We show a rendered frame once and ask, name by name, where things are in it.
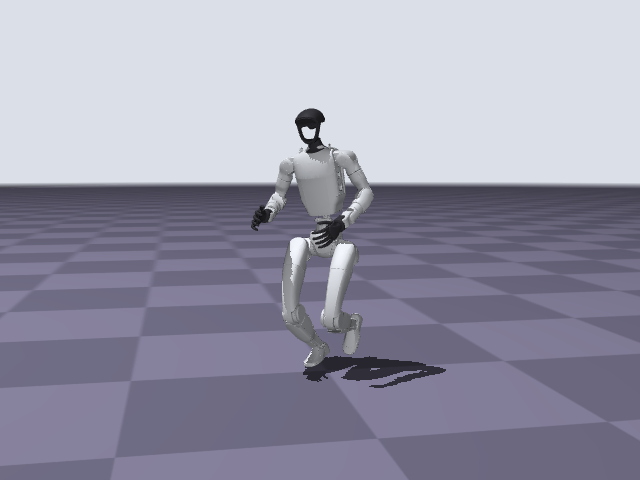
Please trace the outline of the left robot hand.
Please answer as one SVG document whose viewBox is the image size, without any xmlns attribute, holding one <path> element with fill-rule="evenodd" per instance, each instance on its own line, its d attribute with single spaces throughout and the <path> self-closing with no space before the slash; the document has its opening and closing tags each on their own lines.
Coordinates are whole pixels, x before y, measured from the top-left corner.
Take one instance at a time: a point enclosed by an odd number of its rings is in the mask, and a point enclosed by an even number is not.
<svg viewBox="0 0 640 480">
<path fill-rule="evenodd" d="M 323 244 L 322 246 L 318 246 L 318 248 L 324 248 L 324 247 L 329 246 L 334 240 L 337 239 L 339 233 L 343 232 L 346 229 L 345 228 L 345 224 L 342 221 L 342 219 L 344 217 L 345 217 L 345 215 L 340 215 L 333 221 L 320 221 L 320 222 L 318 222 L 319 225 L 322 225 L 322 224 L 328 224 L 328 225 L 326 226 L 326 228 L 324 228 L 322 230 L 319 230 L 319 231 L 316 231 L 316 232 L 312 232 L 312 234 L 320 234 L 320 233 L 323 233 L 325 231 L 326 231 L 326 233 L 324 233 L 321 236 L 314 237 L 314 238 L 312 238 L 312 240 L 319 240 L 319 239 L 325 238 L 327 236 L 324 240 L 321 240 L 319 242 L 315 242 L 315 244 L 318 245 L 318 244 L 325 243 L 330 239 L 327 243 Z"/>
</svg>

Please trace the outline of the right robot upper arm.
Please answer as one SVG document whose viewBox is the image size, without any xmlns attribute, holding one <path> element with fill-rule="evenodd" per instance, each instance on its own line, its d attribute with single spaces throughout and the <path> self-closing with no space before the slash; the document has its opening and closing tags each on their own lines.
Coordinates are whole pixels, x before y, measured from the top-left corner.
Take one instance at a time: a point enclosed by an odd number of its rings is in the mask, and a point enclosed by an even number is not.
<svg viewBox="0 0 640 480">
<path fill-rule="evenodd" d="M 293 179 L 293 173 L 295 173 L 293 168 L 293 159 L 294 156 L 286 158 L 279 166 L 280 171 L 272 200 L 276 200 L 280 204 L 280 210 L 282 210 L 286 205 L 287 198 L 285 198 L 285 195 Z"/>
</svg>

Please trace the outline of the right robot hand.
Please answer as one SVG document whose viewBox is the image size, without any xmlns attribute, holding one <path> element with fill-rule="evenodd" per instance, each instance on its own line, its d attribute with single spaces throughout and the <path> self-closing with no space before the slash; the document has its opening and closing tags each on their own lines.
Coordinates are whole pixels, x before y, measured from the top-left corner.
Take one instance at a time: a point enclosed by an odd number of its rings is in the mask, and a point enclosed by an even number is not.
<svg viewBox="0 0 640 480">
<path fill-rule="evenodd" d="M 273 211 L 270 209 L 264 209 L 265 206 L 261 205 L 260 209 L 255 211 L 255 215 L 253 216 L 253 220 L 252 220 L 252 224 L 251 224 L 251 228 L 258 231 L 257 228 L 255 228 L 255 226 L 259 226 L 259 224 L 262 223 L 267 223 L 269 218 L 270 218 L 270 213 L 272 213 Z"/>
</svg>

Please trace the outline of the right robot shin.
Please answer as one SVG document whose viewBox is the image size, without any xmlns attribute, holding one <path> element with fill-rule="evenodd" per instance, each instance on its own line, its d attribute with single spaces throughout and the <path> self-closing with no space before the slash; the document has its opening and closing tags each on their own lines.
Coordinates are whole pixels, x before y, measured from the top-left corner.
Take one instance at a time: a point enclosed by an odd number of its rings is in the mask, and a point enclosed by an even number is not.
<svg viewBox="0 0 640 480">
<path fill-rule="evenodd" d="M 299 324 L 288 324 L 285 320 L 285 315 L 282 312 L 282 317 L 286 323 L 287 329 L 296 336 L 299 340 L 305 342 L 307 345 L 313 348 L 323 348 L 324 344 L 315 332 L 314 325 L 311 322 L 308 314 L 305 315 L 304 320 Z M 320 347 L 319 347 L 320 346 Z"/>
</svg>

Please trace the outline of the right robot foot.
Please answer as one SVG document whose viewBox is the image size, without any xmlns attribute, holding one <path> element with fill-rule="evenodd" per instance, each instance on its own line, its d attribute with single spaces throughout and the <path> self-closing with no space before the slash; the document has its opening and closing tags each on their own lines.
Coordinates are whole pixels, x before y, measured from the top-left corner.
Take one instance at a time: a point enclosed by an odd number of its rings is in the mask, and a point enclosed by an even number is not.
<svg viewBox="0 0 640 480">
<path fill-rule="evenodd" d="M 324 347 L 313 347 L 308 357 L 304 360 L 304 366 L 313 367 L 318 365 L 324 360 L 324 357 L 330 353 L 329 347 L 326 342 L 323 342 Z M 320 347 L 320 346 L 319 346 Z"/>
</svg>

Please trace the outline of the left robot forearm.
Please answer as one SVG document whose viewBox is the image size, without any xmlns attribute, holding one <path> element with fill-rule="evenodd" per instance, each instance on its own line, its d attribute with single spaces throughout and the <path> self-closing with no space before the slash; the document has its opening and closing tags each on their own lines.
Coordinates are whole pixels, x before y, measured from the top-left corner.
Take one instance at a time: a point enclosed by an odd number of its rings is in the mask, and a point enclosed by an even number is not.
<svg viewBox="0 0 640 480">
<path fill-rule="evenodd" d="M 356 219 L 368 209 L 372 199 L 372 191 L 368 188 L 363 189 L 360 197 L 353 200 L 351 206 L 342 213 L 342 215 L 345 215 L 342 219 L 345 224 L 345 228 L 355 223 Z"/>
</svg>

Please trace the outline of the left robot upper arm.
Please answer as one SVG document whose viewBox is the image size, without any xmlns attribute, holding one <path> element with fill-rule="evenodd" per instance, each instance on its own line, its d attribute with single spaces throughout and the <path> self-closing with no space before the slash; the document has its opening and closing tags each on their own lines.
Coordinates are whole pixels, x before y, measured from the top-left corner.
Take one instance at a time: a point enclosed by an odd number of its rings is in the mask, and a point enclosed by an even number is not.
<svg viewBox="0 0 640 480">
<path fill-rule="evenodd" d="M 348 175 L 350 181 L 358 189 L 357 193 L 355 194 L 355 199 L 358 199 L 360 197 L 363 189 L 368 188 L 371 190 L 367 179 L 358 163 L 357 156 L 354 152 L 350 150 L 336 150 L 333 152 L 333 155 L 337 165 L 340 168 L 344 168 L 346 170 L 346 174 Z"/>
</svg>

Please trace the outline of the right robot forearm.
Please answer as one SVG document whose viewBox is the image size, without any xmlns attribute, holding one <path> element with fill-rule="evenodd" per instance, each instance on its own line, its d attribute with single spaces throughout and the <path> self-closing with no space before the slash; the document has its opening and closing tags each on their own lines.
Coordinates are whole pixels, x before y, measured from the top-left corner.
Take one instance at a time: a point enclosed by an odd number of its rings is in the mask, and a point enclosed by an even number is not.
<svg viewBox="0 0 640 480">
<path fill-rule="evenodd" d="M 274 195 L 274 194 L 273 194 Z M 268 222 L 272 222 L 273 219 L 275 218 L 275 216 L 279 213 L 280 211 L 280 204 L 276 201 L 276 200 L 272 200 L 273 195 L 270 197 L 268 203 L 266 204 L 265 209 L 270 209 L 273 212 L 270 213 L 270 218 L 268 220 Z"/>
</svg>

